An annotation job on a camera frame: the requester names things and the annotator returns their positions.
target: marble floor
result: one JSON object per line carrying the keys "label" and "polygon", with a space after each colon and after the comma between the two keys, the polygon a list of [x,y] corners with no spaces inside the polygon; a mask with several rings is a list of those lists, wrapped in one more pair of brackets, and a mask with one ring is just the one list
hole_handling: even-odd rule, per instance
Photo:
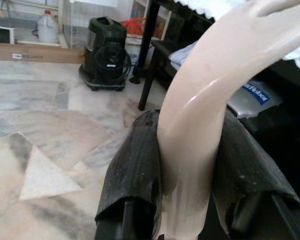
{"label": "marble floor", "polygon": [[[0,240],[92,240],[143,82],[92,92],[78,64],[0,61]],[[155,81],[146,110],[166,91]]]}

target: black vacuum cleaner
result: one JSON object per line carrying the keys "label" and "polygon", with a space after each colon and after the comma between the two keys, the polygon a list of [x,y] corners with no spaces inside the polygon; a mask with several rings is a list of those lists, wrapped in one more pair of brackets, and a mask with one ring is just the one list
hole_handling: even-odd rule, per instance
{"label": "black vacuum cleaner", "polygon": [[127,28],[109,17],[92,18],[79,72],[92,91],[125,88],[131,60],[125,51]]}

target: white plastic container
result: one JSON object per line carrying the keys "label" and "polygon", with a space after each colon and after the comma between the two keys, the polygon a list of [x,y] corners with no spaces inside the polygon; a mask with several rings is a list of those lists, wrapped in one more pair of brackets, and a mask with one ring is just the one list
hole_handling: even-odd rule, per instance
{"label": "white plastic container", "polygon": [[44,11],[44,15],[38,20],[38,38],[42,43],[58,43],[58,24],[51,17],[49,10]]}

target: cardboard box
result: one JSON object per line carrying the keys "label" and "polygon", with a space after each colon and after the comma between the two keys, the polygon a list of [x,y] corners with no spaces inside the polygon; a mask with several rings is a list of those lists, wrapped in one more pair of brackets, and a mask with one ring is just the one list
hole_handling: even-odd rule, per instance
{"label": "cardboard box", "polygon": [[[152,37],[152,40],[159,40],[157,37]],[[135,65],[139,59],[140,49],[142,43],[142,36],[134,35],[134,34],[127,34],[125,39],[125,50],[129,54],[132,65]],[[150,65],[150,61],[152,55],[154,54],[154,48],[150,44],[148,53],[145,59],[145,65]]]}
{"label": "cardboard box", "polygon": [[84,51],[49,46],[0,43],[0,60],[82,64]]}

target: white lace tablecloth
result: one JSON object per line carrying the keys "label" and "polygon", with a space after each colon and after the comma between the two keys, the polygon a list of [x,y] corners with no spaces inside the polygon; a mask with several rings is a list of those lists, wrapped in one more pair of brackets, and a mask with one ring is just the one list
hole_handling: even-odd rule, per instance
{"label": "white lace tablecloth", "polygon": [[[195,10],[199,15],[205,14],[207,19],[214,18],[216,21],[231,9],[246,0],[174,0],[180,2],[184,6],[188,6],[191,10]],[[300,68],[300,47],[283,57],[283,60],[294,60],[295,64]]]}

